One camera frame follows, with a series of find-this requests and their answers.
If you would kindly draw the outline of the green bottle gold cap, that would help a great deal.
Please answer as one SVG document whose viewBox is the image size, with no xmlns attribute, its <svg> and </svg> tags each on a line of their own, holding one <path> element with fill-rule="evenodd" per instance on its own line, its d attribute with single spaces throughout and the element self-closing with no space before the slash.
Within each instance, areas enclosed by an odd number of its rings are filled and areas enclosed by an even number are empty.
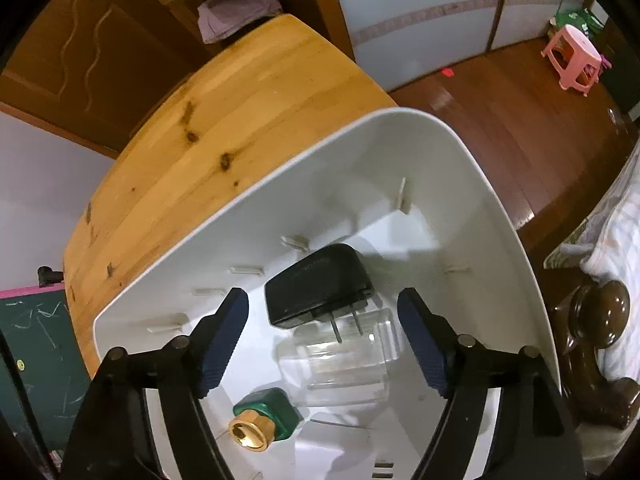
<svg viewBox="0 0 640 480">
<path fill-rule="evenodd" d="M 273 442 L 288 440 L 303 420 L 286 392 L 278 387 L 256 390 L 233 405 L 228 431 L 247 451 L 265 452 Z"/>
</svg>

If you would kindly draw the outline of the clear plastic box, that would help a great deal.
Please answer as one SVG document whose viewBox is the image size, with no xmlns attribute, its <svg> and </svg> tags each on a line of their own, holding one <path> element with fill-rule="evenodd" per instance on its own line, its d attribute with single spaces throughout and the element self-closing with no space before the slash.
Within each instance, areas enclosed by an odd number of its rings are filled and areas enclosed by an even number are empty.
<svg viewBox="0 0 640 480">
<path fill-rule="evenodd" d="M 276 345 L 274 355 L 296 406 L 327 408 L 384 402 L 387 364 L 399 358 L 392 311 L 363 312 L 331 324 L 307 324 Z"/>
</svg>

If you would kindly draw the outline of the black power adapter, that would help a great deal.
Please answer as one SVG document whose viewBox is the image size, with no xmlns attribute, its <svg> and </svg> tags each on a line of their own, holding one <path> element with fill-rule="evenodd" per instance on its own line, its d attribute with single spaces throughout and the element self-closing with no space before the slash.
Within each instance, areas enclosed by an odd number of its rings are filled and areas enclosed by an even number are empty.
<svg viewBox="0 0 640 480">
<path fill-rule="evenodd" d="M 331 244 L 292 264 L 265 284 L 269 322 L 295 328 L 316 321 L 331 324 L 342 342 L 336 319 L 350 314 L 362 330 L 357 310 L 373 296 L 374 287 L 356 249 Z"/>
</svg>

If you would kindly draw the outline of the white plastic storage bin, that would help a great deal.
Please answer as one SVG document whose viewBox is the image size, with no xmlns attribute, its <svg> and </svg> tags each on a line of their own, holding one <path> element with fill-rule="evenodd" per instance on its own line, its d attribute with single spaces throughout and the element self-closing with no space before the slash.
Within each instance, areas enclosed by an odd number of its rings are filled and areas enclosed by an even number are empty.
<svg viewBox="0 0 640 480">
<path fill-rule="evenodd" d="M 400 353 L 387 364 L 388 398 L 304 408 L 288 396 L 303 416 L 292 437 L 247 451 L 228 431 L 233 405 L 256 390 L 286 392 L 274 350 L 295 330 L 270 324 L 266 281 L 337 243 L 356 249 L 374 287 L 357 314 L 388 309 L 394 317 Z M 406 437 L 420 460 L 445 402 L 426 384 L 398 321 L 407 287 L 487 348 L 534 346 L 548 367 L 558 365 L 534 272 L 494 189 L 454 130 L 408 108 L 361 118 L 213 214 L 98 315 L 96 350 L 158 349 L 235 287 L 247 292 L 248 320 L 203 408 L 239 479 L 294 479 L 295 439 L 311 420 Z"/>
</svg>

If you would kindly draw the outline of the white charger block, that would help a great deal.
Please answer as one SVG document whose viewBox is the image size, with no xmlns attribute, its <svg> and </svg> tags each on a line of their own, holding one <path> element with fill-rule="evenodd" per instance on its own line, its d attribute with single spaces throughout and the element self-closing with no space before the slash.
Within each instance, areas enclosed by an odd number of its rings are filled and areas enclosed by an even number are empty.
<svg viewBox="0 0 640 480">
<path fill-rule="evenodd" d="M 410 479 L 419 457 L 406 437 L 311 420 L 295 439 L 294 479 Z"/>
</svg>

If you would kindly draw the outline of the checked white blanket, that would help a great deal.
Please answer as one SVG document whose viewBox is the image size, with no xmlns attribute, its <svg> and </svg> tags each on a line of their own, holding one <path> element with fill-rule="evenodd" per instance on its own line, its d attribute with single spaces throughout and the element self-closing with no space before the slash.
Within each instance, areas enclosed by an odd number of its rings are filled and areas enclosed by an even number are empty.
<svg viewBox="0 0 640 480">
<path fill-rule="evenodd" d="M 639 149 L 634 148 L 596 208 L 548 258 L 559 266 L 578 266 L 599 283 L 620 281 L 629 292 L 622 336 L 598 353 L 608 380 L 639 378 L 639 222 Z"/>
</svg>

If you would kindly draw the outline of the pink plastic stool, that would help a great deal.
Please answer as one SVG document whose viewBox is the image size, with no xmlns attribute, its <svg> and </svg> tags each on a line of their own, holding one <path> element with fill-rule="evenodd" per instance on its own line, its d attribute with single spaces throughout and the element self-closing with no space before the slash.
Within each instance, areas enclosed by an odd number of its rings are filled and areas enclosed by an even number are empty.
<svg viewBox="0 0 640 480">
<path fill-rule="evenodd" d="M 563 90 L 574 89 L 583 96 L 588 96 L 603 71 L 611 67 L 589 38 L 571 24 L 560 28 L 540 55 L 558 73 Z"/>
</svg>

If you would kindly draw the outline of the brown wooden door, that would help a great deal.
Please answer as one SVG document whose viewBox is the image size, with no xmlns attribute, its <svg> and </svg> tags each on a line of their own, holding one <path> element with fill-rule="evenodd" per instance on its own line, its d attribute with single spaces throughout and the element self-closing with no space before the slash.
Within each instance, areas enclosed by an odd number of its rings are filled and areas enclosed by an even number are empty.
<svg viewBox="0 0 640 480">
<path fill-rule="evenodd" d="M 158 0 L 52 0 L 2 72 L 1 108 L 116 156 L 209 59 Z"/>
</svg>

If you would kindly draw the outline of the sliding wardrobe door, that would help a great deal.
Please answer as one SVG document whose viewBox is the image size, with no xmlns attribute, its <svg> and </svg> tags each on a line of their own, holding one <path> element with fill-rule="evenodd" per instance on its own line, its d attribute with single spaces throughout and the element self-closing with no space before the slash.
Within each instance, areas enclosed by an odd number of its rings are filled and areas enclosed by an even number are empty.
<svg viewBox="0 0 640 480">
<path fill-rule="evenodd" d="M 356 63 L 392 90 L 466 58 L 543 35 L 584 0 L 338 0 Z"/>
</svg>

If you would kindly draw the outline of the green chalkboard pink frame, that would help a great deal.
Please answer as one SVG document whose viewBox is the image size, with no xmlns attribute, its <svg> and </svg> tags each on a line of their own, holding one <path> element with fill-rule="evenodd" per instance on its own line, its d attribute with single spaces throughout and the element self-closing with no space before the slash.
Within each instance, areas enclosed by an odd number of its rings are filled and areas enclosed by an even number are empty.
<svg viewBox="0 0 640 480">
<path fill-rule="evenodd" d="M 90 378 L 63 285 L 4 290 L 1 333 L 49 453 L 64 456 Z"/>
</svg>

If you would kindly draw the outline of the dark wooden bed post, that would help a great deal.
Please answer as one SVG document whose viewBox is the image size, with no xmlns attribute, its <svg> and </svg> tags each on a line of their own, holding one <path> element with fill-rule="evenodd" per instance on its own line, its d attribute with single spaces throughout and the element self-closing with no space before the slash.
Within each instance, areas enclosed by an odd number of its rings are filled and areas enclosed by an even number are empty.
<svg viewBox="0 0 640 480">
<path fill-rule="evenodd" d="M 598 352 L 623 335 L 630 297 L 620 281 L 584 283 L 548 310 L 562 390 L 578 422 L 626 429 L 639 411 L 639 384 L 605 378 Z"/>
</svg>

